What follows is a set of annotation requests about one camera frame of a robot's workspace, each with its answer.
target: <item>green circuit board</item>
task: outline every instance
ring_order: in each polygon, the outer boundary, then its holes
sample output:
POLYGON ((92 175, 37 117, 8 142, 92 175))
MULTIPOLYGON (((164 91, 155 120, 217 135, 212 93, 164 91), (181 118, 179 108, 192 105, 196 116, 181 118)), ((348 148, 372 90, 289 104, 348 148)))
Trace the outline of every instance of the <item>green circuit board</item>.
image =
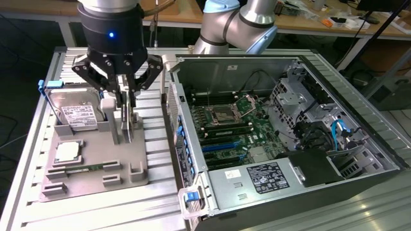
POLYGON ((273 160, 285 151, 263 104, 245 93, 229 104, 191 106, 193 124, 209 170, 273 160), (211 147, 233 145, 223 150, 211 147))

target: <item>gray robot arm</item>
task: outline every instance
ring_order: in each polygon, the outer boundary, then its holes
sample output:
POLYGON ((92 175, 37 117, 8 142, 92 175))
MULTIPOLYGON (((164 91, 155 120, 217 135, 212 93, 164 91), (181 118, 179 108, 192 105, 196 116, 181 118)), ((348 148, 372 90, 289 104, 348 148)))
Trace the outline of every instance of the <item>gray robot arm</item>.
POLYGON ((276 0, 207 0, 195 54, 228 54, 228 43, 248 54, 260 54, 273 40, 276 0))

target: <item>power supply label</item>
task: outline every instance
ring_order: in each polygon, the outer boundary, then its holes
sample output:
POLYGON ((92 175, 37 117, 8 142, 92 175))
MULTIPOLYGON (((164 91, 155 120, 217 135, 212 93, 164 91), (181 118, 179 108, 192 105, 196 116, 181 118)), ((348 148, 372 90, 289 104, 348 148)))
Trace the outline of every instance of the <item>power supply label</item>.
POLYGON ((283 171, 276 162, 248 167, 247 170, 259 194, 289 187, 283 171))
POLYGON ((61 110, 72 128, 97 125, 92 105, 61 107, 61 110))

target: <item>robotic arm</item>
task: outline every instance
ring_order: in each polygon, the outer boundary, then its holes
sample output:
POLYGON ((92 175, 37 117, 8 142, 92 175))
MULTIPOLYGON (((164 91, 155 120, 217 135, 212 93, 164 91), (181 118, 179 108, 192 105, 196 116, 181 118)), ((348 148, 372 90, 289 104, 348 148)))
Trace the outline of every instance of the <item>robotic arm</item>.
POLYGON ((228 43, 248 54, 260 54, 273 40, 276 0, 207 0, 195 54, 228 54, 228 43))
POLYGON ((132 139, 136 93, 148 89, 163 71, 163 60, 149 55, 143 40, 143 18, 159 13, 175 0, 143 11, 139 0, 79 0, 79 13, 88 43, 87 55, 72 64, 73 72, 99 90, 113 93, 121 108, 121 130, 127 142, 132 139), (135 73, 148 63, 144 74, 135 73), (91 63, 107 74, 101 75, 91 63), (120 89, 119 77, 124 88, 120 89))

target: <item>wooden desk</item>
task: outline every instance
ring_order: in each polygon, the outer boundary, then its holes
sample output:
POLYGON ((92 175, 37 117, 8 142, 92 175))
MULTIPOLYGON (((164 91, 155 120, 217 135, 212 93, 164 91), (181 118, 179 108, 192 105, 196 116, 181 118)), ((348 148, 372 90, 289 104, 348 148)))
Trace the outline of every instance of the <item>wooden desk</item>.
MULTIPOLYGON (((159 15, 159 26, 200 28, 203 13, 195 0, 180 0, 179 15, 159 15)), ((71 22, 80 22, 77 2, 61 0, 0 0, 0 13, 15 19, 55 21, 59 23, 65 45, 76 47, 71 22)), ((152 17, 143 20, 148 26, 152 17)))
MULTIPOLYGON (((325 12, 317 12, 312 10, 312 4, 308 0, 303 0, 308 9, 324 16, 325 12)), ((76 10, 76 2, 61 0, 0 0, 0 13, 9 18, 33 19, 56 21, 60 25, 60 30, 65 45, 75 47, 75 39, 69 29, 71 22, 80 22, 76 10)), ((340 3, 337 0, 328 0, 327 5, 336 9, 347 10, 348 5, 340 3)), ((195 0, 180 0, 179 2, 180 14, 179 15, 159 15, 159 26, 183 27, 183 28, 201 28, 203 13, 199 9, 195 0)), ((357 52, 363 48, 364 44, 369 40, 373 33, 377 31, 381 23, 387 18, 376 16, 380 23, 371 25, 367 30, 361 30, 351 52, 343 60, 337 69, 344 69, 357 52)), ((143 24, 148 26, 151 23, 151 17, 145 18, 143 24)), ((320 36, 336 36, 336 37, 353 37, 356 30, 341 28, 328 28, 319 21, 305 19, 301 16, 276 16, 275 25, 277 26, 279 33, 287 34, 304 34, 304 35, 320 35, 320 36)), ((411 36, 400 32, 395 27, 388 26, 379 39, 395 39, 395 40, 411 40, 411 36)))

